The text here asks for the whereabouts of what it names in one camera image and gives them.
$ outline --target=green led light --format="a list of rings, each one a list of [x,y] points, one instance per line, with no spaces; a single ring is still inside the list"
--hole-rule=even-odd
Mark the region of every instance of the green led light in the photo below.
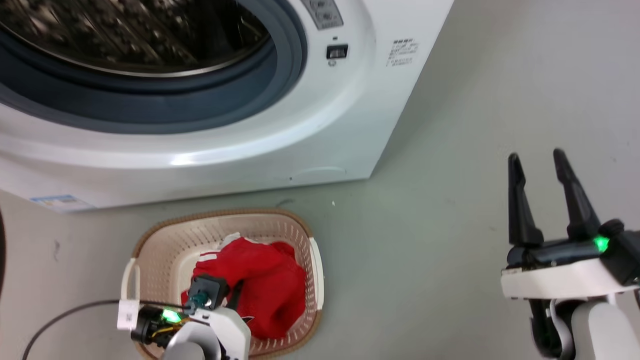
[[[607,249],[609,248],[609,239],[605,238],[602,235],[598,235],[593,239],[593,243],[596,244],[596,247],[598,248],[598,251],[602,254],[603,252],[607,251]]]
[[[172,323],[177,323],[182,321],[182,318],[180,317],[180,315],[178,315],[178,313],[176,313],[175,311],[171,311],[169,309],[165,309],[162,312],[162,317],[166,321],[172,322]]]

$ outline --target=white sticker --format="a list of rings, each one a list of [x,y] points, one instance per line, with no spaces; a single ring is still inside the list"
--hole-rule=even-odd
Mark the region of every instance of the white sticker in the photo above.
[[[394,40],[387,58],[387,67],[409,65],[413,62],[413,58],[418,53],[420,44],[413,41],[412,38],[404,38]]]
[[[118,330],[133,330],[138,325],[139,300],[121,300],[118,305]]]
[[[44,206],[45,208],[61,212],[95,208],[95,206],[89,205],[71,195],[32,197],[30,200]]]

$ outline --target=basket handle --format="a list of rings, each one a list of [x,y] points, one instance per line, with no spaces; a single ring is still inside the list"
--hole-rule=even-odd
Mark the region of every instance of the basket handle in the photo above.
[[[311,243],[311,263],[314,267],[314,283],[316,287],[316,305],[317,309],[322,311],[324,306],[324,270],[322,268],[322,258],[320,257],[320,249],[318,243],[313,236],[309,236]]]
[[[131,258],[124,268],[124,274],[122,276],[122,283],[120,285],[120,298],[124,300],[129,299],[129,280],[131,279],[131,271],[134,270],[135,278],[135,297],[134,300],[140,299],[140,266],[136,264],[137,258]]]

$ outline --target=plastic laundry basket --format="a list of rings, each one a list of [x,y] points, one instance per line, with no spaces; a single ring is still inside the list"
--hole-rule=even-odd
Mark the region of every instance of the plastic laundry basket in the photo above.
[[[232,233],[261,243],[284,241],[307,272],[305,312],[281,339],[252,338],[249,356],[264,359],[302,347],[315,333],[322,315],[324,278],[317,243],[307,225],[281,209],[243,209],[195,214],[157,224],[142,236],[125,269],[122,294],[135,288],[137,299],[180,303],[180,293],[191,284],[201,252],[215,249]],[[135,286],[130,287],[133,278]],[[145,359],[158,359],[163,349],[135,343]]]

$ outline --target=washing machine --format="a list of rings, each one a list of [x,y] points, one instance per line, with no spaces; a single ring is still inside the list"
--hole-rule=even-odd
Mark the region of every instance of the washing machine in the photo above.
[[[56,211],[368,178],[452,0],[0,0],[0,188]]]

